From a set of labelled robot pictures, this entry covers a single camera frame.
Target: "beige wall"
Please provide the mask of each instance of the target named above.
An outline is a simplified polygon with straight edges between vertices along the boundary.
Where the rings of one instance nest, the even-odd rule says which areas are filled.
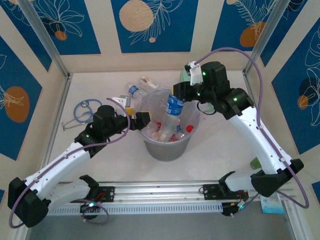
[[[49,73],[43,68],[1,7],[0,23],[0,36],[42,86],[42,92],[17,161],[0,154],[0,189],[6,191],[0,205],[0,239],[7,240],[12,233],[8,225],[9,182],[15,177],[23,179],[39,169],[65,80],[54,64]]]
[[[262,69],[264,84],[263,104],[261,108],[262,119],[283,149],[285,149],[293,158],[300,158],[304,163],[304,169],[298,173],[298,177],[309,197],[310,208],[302,209],[299,212],[301,212],[302,217],[306,219],[313,236],[317,237],[315,239],[318,239],[320,236],[320,205],[311,184],[320,181],[320,145],[299,155],[271,82],[307,35],[309,30],[313,27],[315,22],[319,19],[319,9],[319,0],[308,0],[266,68],[263,67],[261,61],[258,62]],[[259,96],[259,80],[254,69],[250,73],[249,81],[253,86],[253,94],[257,100]],[[301,192],[297,186],[295,187],[296,195],[299,196],[298,200],[303,203],[304,200]]]
[[[111,1],[85,0],[85,4],[101,55],[62,56],[73,73],[182,69],[211,51],[224,0],[199,0],[190,52],[126,54],[121,53]],[[234,52],[217,53],[209,60],[219,60],[228,69],[241,69],[247,63],[245,57]]]

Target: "gray bucket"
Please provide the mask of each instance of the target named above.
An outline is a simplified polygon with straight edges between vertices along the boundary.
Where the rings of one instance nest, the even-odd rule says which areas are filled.
[[[157,114],[154,105],[160,102],[164,103],[164,101],[167,103],[169,94],[171,94],[171,89],[158,88],[143,96],[135,106],[135,111],[148,111],[154,116]],[[194,102],[185,102],[179,118],[180,126],[183,130],[185,130],[188,125],[192,125],[194,128],[186,137],[178,141],[160,142],[150,139],[143,131],[140,131],[147,151],[155,159],[169,162],[181,157],[185,152],[191,136],[199,126],[200,112],[197,110],[197,105]]]

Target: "bottle cap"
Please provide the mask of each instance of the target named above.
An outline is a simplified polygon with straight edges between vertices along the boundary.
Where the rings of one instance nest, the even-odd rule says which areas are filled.
[[[191,133],[192,130],[194,129],[194,126],[188,125],[185,129],[186,129],[186,131],[187,131],[188,133]]]

